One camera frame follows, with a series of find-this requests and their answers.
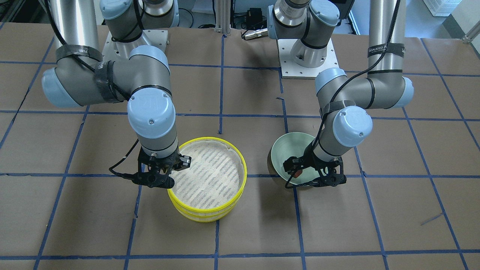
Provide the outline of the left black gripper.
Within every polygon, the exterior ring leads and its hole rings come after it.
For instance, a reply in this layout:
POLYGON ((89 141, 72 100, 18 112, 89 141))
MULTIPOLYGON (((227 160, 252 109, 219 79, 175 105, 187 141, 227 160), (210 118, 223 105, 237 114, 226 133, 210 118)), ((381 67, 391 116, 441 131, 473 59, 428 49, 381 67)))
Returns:
POLYGON ((314 154, 312 149, 306 148, 304 157, 289 157, 283 162, 283 170, 286 173, 296 173, 307 167, 314 168, 318 172, 318 176, 304 183, 305 186, 335 187, 346 183, 341 157, 335 157, 333 161, 323 161, 314 154))

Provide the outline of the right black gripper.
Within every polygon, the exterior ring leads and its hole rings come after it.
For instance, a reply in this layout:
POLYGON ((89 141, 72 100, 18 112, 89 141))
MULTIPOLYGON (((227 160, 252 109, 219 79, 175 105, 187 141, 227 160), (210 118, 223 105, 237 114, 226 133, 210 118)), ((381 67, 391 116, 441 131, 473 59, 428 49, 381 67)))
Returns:
POLYGON ((139 168, 139 171, 133 175, 132 182, 149 188, 171 189, 175 185, 174 179, 170 176, 172 171, 190 168, 191 161, 190 156, 179 155, 178 147, 164 158, 151 157, 141 149, 138 155, 139 166, 144 164, 147 171, 142 172, 142 169, 139 168))

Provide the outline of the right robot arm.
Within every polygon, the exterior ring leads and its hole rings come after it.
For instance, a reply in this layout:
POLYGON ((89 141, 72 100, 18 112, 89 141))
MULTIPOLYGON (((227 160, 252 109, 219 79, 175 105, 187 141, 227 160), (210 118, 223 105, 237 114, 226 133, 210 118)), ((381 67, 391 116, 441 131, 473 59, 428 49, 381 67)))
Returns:
POLYGON ((46 98, 59 108, 127 102, 127 118, 141 144, 138 164, 147 171, 109 171, 139 186, 173 188, 170 174, 189 168, 191 158, 179 152, 167 57, 147 39, 138 1, 100 2, 119 60, 105 60, 100 51, 93 1, 45 0, 44 5, 58 40, 57 66, 42 77, 46 98))

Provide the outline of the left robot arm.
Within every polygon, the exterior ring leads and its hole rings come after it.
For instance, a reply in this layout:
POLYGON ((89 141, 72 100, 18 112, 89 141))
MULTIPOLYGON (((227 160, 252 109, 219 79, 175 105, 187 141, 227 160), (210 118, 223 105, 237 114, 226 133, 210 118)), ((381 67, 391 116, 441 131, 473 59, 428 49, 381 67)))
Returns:
MULTIPOLYGON (((269 37, 296 39, 296 62, 309 68, 320 66, 339 21, 336 5, 328 0, 278 0, 268 9, 269 37)), ((367 109, 399 108, 413 99, 413 83, 403 76, 405 17, 404 0, 372 0, 368 68, 350 78, 339 67, 317 74, 322 121, 303 155, 283 162, 283 171, 289 175, 286 189, 346 183, 342 155, 370 135, 373 121, 367 109)))

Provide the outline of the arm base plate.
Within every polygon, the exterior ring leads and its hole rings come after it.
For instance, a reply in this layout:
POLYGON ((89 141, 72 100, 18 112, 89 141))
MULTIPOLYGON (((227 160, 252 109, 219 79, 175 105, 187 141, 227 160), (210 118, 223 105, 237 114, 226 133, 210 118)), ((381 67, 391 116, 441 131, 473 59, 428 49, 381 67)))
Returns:
POLYGON ((130 52, 141 45, 152 45, 165 52, 168 44, 169 33, 167 30, 144 30, 143 35, 136 41, 130 43, 114 42, 112 34, 108 33, 105 45, 103 47, 103 60, 123 60, 128 59, 130 52))
POLYGON ((331 40, 321 49, 308 48, 299 39, 278 39, 278 56, 283 79, 315 79, 338 60, 331 40))

